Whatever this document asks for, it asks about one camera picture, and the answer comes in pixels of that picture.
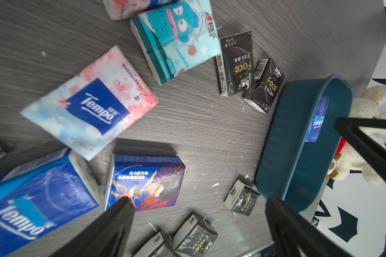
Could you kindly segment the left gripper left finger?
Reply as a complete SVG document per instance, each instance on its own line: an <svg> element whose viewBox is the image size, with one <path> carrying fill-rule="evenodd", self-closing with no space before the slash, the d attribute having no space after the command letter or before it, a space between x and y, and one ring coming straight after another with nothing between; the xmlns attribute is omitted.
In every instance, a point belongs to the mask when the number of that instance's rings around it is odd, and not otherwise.
<svg viewBox="0 0 386 257"><path fill-rule="evenodd" d="M52 256L122 257L134 214L131 200L121 198Z"/></svg>

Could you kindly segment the dark blue Tempo tissue pack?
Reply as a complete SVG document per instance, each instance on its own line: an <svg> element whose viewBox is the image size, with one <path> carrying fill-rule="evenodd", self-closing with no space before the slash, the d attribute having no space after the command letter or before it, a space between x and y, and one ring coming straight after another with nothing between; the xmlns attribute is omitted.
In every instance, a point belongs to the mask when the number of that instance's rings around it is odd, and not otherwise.
<svg viewBox="0 0 386 257"><path fill-rule="evenodd" d="M86 160L64 148L0 174L0 257L100 204Z"/></svg>

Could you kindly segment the teal plastic storage box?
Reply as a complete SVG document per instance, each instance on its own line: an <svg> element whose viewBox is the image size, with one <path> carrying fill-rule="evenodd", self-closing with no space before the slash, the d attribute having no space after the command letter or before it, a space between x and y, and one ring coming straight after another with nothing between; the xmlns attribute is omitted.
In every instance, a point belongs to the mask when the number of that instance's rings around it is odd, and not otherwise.
<svg viewBox="0 0 386 257"><path fill-rule="evenodd" d="M317 142L306 142L320 97L330 99ZM353 88L341 76L296 80L283 90L255 177L259 193L282 198L296 212L310 207L319 194L340 134L336 120L348 117Z"/></svg>

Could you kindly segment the white plush toy dog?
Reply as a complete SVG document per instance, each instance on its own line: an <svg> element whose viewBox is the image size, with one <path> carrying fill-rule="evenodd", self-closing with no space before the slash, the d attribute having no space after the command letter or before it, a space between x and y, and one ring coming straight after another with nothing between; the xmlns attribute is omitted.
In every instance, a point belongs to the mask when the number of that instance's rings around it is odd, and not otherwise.
<svg viewBox="0 0 386 257"><path fill-rule="evenodd" d="M371 185L386 182L386 146L374 137L386 135L386 85L368 88L352 102L348 117L339 118L335 129L342 135L328 171L335 181L344 180L352 170L360 170Z"/></svg>

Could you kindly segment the blue barcode tissue pack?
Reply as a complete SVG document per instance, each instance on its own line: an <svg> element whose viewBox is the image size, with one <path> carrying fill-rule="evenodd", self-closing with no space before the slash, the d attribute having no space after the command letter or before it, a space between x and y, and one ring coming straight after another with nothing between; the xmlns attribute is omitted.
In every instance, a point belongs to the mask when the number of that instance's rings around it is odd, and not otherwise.
<svg viewBox="0 0 386 257"><path fill-rule="evenodd" d="M317 142L325 116L328 109L330 99L326 96L321 96L315 110L315 115L309 127L305 142Z"/></svg>

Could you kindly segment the pink barcode tissue pack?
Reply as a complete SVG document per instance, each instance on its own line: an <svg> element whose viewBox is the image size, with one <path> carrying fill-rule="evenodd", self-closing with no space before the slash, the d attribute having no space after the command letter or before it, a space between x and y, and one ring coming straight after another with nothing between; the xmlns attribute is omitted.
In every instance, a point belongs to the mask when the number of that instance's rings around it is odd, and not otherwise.
<svg viewBox="0 0 386 257"><path fill-rule="evenodd" d="M173 3L173 0L103 0L111 20L131 18L141 12Z"/></svg>

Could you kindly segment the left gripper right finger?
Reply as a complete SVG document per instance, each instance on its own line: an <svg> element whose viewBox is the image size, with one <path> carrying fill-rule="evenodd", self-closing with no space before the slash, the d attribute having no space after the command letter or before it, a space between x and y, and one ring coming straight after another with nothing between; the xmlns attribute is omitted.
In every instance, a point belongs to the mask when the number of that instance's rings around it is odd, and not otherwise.
<svg viewBox="0 0 386 257"><path fill-rule="evenodd" d="M277 257L350 256L277 196L267 199L265 214Z"/></svg>

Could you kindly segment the teal cartoon tissue pack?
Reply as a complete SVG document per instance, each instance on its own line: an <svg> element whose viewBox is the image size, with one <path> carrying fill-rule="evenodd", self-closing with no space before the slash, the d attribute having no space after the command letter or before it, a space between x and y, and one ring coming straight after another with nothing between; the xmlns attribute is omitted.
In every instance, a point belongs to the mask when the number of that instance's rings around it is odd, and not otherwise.
<svg viewBox="0 0 386 257"><path fill-rule="evenodd" d="M155 81L164 85L220 55L210 1L177 1L130 20Z"/></svg>

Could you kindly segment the pink blue Tempo tissue pack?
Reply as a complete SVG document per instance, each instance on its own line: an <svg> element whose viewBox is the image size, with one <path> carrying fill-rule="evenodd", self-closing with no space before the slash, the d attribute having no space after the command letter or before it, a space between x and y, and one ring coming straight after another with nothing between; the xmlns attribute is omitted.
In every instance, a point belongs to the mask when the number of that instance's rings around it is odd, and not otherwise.
<svg viewBox="0 0 386 257"><path fill-rule="evenodd" d="M114 46L21 115L90 161L158 103Z"/></svg>

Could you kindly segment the anime print tissue pack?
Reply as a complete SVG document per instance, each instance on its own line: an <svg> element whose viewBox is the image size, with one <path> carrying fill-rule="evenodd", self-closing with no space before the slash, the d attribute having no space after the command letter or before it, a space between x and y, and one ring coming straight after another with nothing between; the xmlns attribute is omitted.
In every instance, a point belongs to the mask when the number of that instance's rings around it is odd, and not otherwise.
<svg viewBox="0 0 386 257"><path fill-rule="evenodd" d="M178 156L113 154L104 209L124 197L137 212L171 207L178 199L184 172Z"/></svg>

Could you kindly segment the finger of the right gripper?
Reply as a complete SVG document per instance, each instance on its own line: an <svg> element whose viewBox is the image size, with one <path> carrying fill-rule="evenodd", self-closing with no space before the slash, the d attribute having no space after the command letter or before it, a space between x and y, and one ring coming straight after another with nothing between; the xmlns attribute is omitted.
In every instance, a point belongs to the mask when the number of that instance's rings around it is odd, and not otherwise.
<svg viewBox="0 0 386 257"><path fill-rule="evenodd" d="M386 182L386 149L360 129L386 129L386 120L340 117L333 127Z"/></svg>

